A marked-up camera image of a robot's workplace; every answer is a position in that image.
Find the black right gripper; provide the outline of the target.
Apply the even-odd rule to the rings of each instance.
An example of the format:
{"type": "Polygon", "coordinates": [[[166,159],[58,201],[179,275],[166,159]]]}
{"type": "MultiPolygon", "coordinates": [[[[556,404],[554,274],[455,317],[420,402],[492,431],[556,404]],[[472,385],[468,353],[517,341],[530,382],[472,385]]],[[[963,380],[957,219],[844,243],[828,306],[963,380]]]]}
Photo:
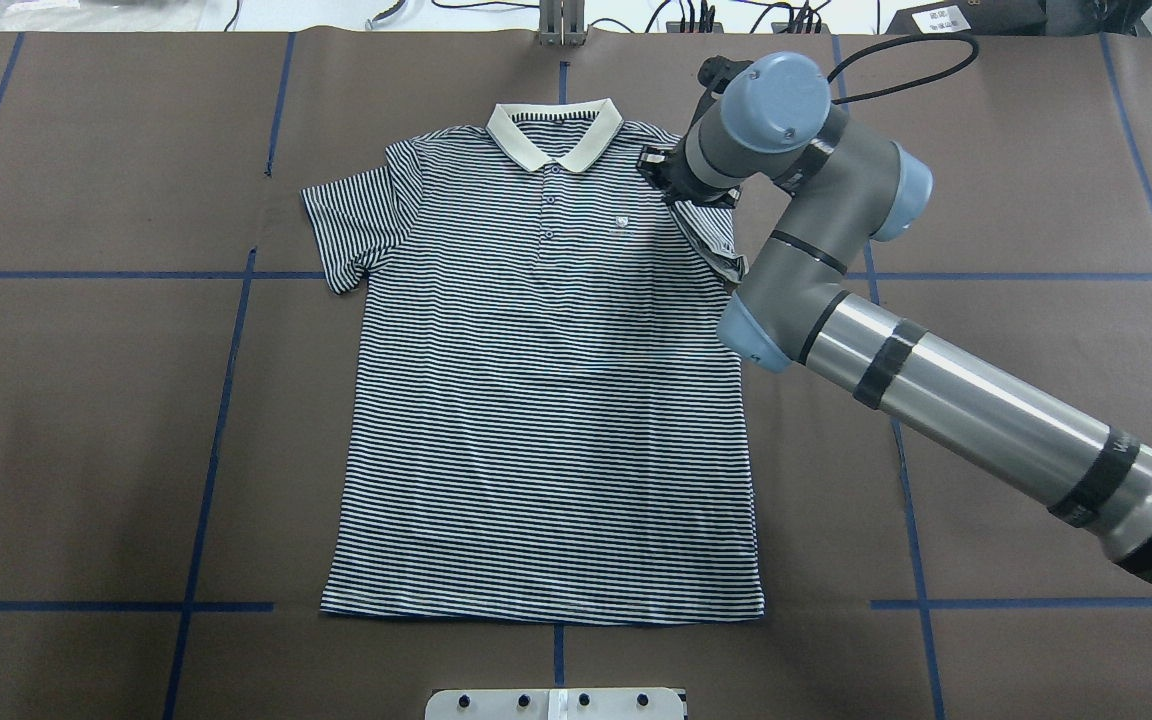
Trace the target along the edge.
{"type": "Polygon", "coordinates": [[[684,152],[676,149],[644,146],[637,156],[636,169],[664,205],[685,202],[696,209],[736,209],[738,204],[738,185],[717,188],[700,181],[687,164],[684,152]]]}

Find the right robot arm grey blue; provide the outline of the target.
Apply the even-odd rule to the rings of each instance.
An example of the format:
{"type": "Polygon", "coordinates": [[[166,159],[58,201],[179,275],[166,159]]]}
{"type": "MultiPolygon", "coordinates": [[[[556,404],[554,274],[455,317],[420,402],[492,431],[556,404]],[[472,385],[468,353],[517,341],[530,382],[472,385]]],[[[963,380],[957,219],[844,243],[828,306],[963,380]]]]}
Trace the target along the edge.
{"type": "Polygon", "coordinates": [[[768,372],[796,364],[836,384],[1087,530],[1152,584],[1152,447],[846,290],[864,247],[927,206],[927,165],[841,109],[804,55],[710,56],[698,81],[685,136],[641,152],[647,182],[699,209],[732,209],[755,176],[788,195],[719,341],[768,372]]]}

